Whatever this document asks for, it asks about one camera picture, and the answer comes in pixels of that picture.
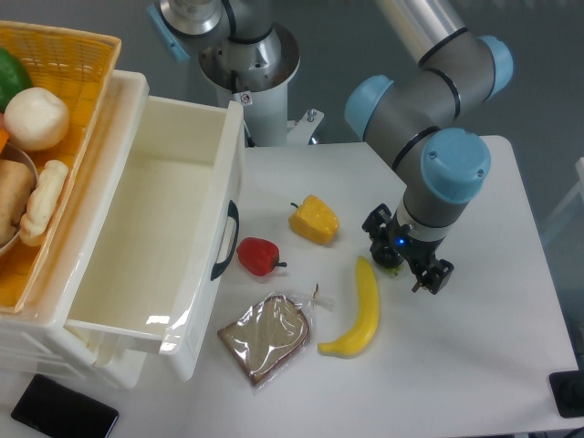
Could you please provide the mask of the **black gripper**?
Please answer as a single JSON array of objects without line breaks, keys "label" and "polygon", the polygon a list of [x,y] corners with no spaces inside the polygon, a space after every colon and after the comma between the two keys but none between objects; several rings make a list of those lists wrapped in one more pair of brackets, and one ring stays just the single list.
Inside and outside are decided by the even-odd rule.
[{"label": "black gripper", "polygon": [[403,262],[409,265],[416,278],[413,293],[424,289],[436,295],[448,283],[454,265],[436,258],[441,237],[419,236],[415,224],[410,220],[400,223],[398,215],[392,214],[384,203],[369,213],[362,230],[369,235],[370,253],[379,266],[397,268]]}]

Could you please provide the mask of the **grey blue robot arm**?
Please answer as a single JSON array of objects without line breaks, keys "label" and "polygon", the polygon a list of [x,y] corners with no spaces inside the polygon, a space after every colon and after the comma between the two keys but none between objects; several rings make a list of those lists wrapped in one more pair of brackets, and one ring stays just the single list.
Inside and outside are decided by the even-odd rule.
[{"label": "grey blue robot arm", "polygon": [[[379,7],[420,71],[405,85],[367,78],[346,103],[352,130],[406,186],[395,211],[376,208],[363,228],[380,266],[407,264],[417,287],[437,293],[454,270],[437,248],[491,164],[485,143],[453,122],[503,89],[514,62],[502,41],[473,36],[446,1],[382,1]],[[148,13],[176,59],[197,58],[220,104],[243,106],[249,145],[292,141],[287,85],[297,73],[299,48],[270,2],[156,1]]]}]

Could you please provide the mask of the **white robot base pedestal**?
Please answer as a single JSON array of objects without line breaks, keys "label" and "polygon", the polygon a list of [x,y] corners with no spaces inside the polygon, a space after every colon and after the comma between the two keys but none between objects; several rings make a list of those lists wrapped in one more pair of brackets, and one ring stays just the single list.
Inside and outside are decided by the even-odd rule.
[{"label": "white robot base pedestal", "polygon": [[226,39],[203,50],[199,65],[214,86],[218,104],[232,101],[244,111],[248,147],[298,146],[317,142],[324,113],[308,109],[298,120],[288,117],[288,84],[300,65],[299,46],[280,24],[255,42]]}]

